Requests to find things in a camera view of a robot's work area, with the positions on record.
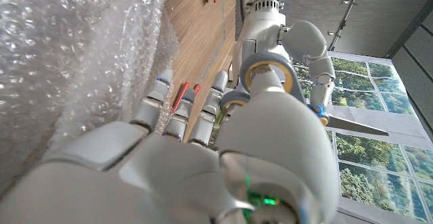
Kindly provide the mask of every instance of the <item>wooden wall panel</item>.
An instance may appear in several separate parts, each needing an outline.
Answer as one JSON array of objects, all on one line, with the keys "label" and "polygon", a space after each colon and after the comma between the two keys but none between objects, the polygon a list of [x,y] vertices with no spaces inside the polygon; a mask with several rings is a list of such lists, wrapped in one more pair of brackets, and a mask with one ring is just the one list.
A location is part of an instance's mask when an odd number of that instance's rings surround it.
[{"label": "wooden wall panel", "polygon": [[167,0],[165,10],[175,28],[180,53],[173,62],[175,92],[184,82],[191,87],[201,80],[185,134],[188,139],[209,93],[215,75],[228,70],[235,40],[235,0]]}]

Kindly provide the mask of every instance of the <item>glass window pane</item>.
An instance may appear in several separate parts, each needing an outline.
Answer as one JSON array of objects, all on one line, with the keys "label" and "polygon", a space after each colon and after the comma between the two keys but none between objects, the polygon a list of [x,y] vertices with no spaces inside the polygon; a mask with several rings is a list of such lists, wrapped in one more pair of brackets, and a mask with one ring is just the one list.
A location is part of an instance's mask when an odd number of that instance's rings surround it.
[{"label": "glass window pane", "polygon": [[335,155],[335,154],[334,154],[334,145],[333,145],[333,143],[332,143],[332,131],[327,130],[327,131],[326,131],[326,134],[327,134],[327,137],[329,138],[329,141],[331,142],[332,154]]},{"label": "glass window pane", "polygon": [[233,84],[233,81],[228,81],[227,85],[225,85],[226,88],[232,89],[235,87],[235,85]]},{"label": "glass window pane", "polygon": [[403,83],[398,79],[379,78],[373,79],[381,92],[405,93]]},{"label": "glass window pane", "polygon": [[335,89],[332,93],[332,104],[335,106],[350,106],[358,109],[385,111],[379,95],[375,92]]},{"label": "glass window pane", "polygon": [[424,182],[418,182],[421,187],[422,194],[424,195],[424,200],[427,202],[427,208],[430,214],[433,215],[433,185]]},{"label": "glass window pane", "polygon": [[409,173],[398,144],[336,133],[338,159]]},{"label": "glass window pane", "polygon": [[295,65],[295,66],[306,66],[306,64],[303,64],[302,62],[297,62],[295,60],[292,61],[292,65]]},{"label": "glass window pane", "polygon": [[369,78],[354,74],[349,74],[347,72],[336,72],[336,82],[337,87],[352,89],[352,90],[362,90],[362,91],[373,91],[374,86]]},{"label": "glass window pane", "polygon": [[386,107],[389,112],[399,114],[414,114],[413,108],[407,95],[398,95],[393,93],[382,93]]},{"label": "glass window pane", "polygon": [[342,196],[426,222],[424,212],[416,211],[411,180],[340,163]]},{"label": "glass window pane", "polygon": [[305,98],[309,98],[311,95],[311,88],[313,87],[313,82],[311,81],[299,81],[302,92]]},{"label": "glass window pane", "polygon": [[368,76],[367,65],[365,62],[354,62],[342,58],[331,58],[335,70],[354,72]]},{"label": "glass window pane", "polygon": [[295,66],[296,75],[299,80],[310,81],[310,71],[308,68]]},{"label": "glass window pane", "polygon": [[399,79],[399,76],[393,66],[376,64],[369,62],[370,74],[373,77],[389,77]]},{"label": "glass window pane", "polygon": [[417,177],[433,181],[433,151],[410,146],[405,151]]}]

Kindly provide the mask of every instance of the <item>metal pole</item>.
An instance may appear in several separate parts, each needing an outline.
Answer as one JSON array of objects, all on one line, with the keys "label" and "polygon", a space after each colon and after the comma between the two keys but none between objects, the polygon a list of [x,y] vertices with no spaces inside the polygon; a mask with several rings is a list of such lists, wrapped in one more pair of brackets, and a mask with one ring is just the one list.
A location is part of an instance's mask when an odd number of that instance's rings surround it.
[{"label": "metal pole", "polygon": [[346,14],[343,17],[343,20],[340,23],[340,27],[338,28],[337,33],[335,34],[334,40],[332,41],[331,45],[329,46],[330,51],[333,51],[334,48],[336,47],[336,43],[337,43],[338,38],[340,37],[341,30],[343,30],[343,28],[346,26],[347,17],[349,16],[349,13],[350,13],[354,4],[355,4],[355,0],[352,0],[350,2],[350,5],[349,5],[347,11],[346,11]]}]

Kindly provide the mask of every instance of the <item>cable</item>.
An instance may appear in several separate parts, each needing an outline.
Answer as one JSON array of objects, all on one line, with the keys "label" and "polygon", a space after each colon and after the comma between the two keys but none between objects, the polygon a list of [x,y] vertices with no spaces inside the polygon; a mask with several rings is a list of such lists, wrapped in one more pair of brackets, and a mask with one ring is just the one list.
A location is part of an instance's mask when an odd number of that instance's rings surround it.
[{"label": "cable", "polygon": [[244,23],[245,20],[245,11],[244,11],[244,0],[240,0],[240,12],[241,12],[241,20]]}]

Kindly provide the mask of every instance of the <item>ceiling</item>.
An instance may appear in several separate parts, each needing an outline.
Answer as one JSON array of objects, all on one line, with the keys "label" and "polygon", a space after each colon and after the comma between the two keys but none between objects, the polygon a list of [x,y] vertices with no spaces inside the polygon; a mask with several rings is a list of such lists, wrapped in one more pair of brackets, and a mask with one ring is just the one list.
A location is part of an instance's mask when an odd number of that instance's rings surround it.
[{"label": "ceiling", "polygon": [[[323,33],[328,44],[348,9],[343,0],[286,0],[281,13],[290,26],[297,20],[307,20]],[[335,51],[385,57],[403,34],[427,0],[356,0]],[[239,1],[237,2],[236,34],[242,29]]]}]

